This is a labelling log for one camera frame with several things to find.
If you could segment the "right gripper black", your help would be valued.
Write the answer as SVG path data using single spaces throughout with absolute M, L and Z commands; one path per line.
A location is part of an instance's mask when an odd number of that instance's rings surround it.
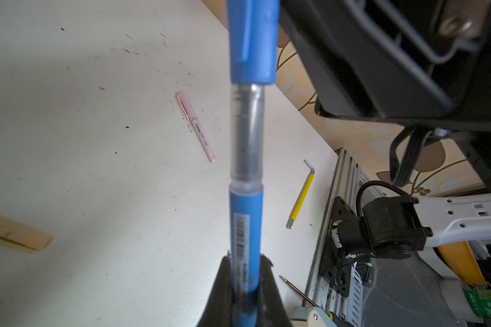
M 283 1 L 329 119 L 491 132 L 491 1 Z

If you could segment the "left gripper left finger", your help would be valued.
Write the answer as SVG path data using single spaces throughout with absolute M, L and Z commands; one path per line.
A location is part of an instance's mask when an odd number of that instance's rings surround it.
M 231 286 L 230 256 L 225 256 L 220 262 L 207 305 L 197 326 L 232 326 L 232 304 L 233 290 Z

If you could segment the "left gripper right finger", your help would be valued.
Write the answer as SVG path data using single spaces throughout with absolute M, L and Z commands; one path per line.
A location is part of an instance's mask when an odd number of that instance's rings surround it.
M 272 272 L 271 261 L 261 255 L 260 283 L 257 294 L 257 322 L 260 327 L 285 326 L 292 327 L 280 297 Z

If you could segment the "blue pen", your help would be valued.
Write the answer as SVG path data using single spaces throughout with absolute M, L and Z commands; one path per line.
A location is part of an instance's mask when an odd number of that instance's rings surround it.
M 232 325 L 256 326 L 263 214 L 265 89 L 235 84 L 231 90 L 230 258 Z

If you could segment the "pink pen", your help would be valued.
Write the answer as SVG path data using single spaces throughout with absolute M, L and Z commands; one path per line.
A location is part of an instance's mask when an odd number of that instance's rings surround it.
M 203 131 L 199 118 L 197 117 L 190 100 L 183 91 L 178 92 L 176 98 L 184 112 L 185 118 L 187 118 L 191 126 L 194 128 L 194 131 L 200 141 L 201 146 L 203 147 L 205 154 L 207 155 L 209 162 L 214 163 L 216 161 L 215 154 L 207 140 L 205 132 Z

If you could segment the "beige pen cap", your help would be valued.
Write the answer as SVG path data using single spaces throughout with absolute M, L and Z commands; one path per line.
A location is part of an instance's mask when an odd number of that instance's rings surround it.
M 21 252 L 35 253 L 46 249 L 54 237 L 0 215 L 0 245 Z

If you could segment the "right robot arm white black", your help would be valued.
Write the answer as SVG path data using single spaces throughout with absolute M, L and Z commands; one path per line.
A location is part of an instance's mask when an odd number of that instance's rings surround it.
M 334 324 L 361 315 L 354 264 L 491 240 L 491 1 L 283 1 L 280 24 L 316 91 L 316 114 L 395 123 L 394 198 L 362 204 L 340 163 L 306 293 Z M 423 149 L 455 140 L 489 193 L 422 200 L 403 192 Z

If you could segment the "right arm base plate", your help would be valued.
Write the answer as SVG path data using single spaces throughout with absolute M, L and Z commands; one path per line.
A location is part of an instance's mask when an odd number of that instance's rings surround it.
M 319 276 L 341 296 L 349 295 L 351 267 L 370 261 L 368 244 L 364 241 L 360 219 L 341 197 L 334 198 L 327 226 Z

